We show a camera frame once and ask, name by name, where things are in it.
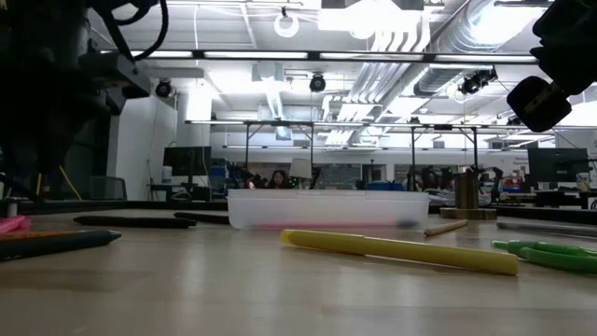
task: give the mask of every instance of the computer monitor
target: computer monitor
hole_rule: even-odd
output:
[[[172,176],[204,176],[211,157],[211,147],[167,147],[163,164],[172,167]]]
[[[576,182],[589,172],[586,148],[529,148],[530,177],[539,182]]]

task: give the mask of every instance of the white wall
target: white wall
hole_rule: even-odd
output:
[[[129,200],[147,200],[149,178],[161,181],[164,148],[175,140],[176,120],[176,111],[154,96],[128,100],[112,118],[107,174],[124,178]]]

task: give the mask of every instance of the yellow marker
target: yellow marker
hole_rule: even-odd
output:
[[[518,272],[519,266],[516,256],[505,253],[401,242],[358,234],[284,230],[282,240],[287,244],[302,247],[360,256],[371,255],[429,262],[491,273],[514,275]]]

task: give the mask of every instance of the workbench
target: workbench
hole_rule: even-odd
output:
[[[84,215],[34,217],[36,230],[79,230]],[[510,218],[510,221],[526,221]],[[492,249],[528,239],[597,241],[475,224],[424,239],[448,222],[369,236]],[[279,231],[120,229],[110,245],[0,263],[3,335],[594,335],[597,279],[520,262],[518,276],[284,245]]]

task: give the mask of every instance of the brass cylinder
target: brass cylinder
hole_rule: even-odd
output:
[[[477,173],[467,171],[466,173],[454,175],[454,196],[456,198],[456,208],[458,209],[479,208]]]

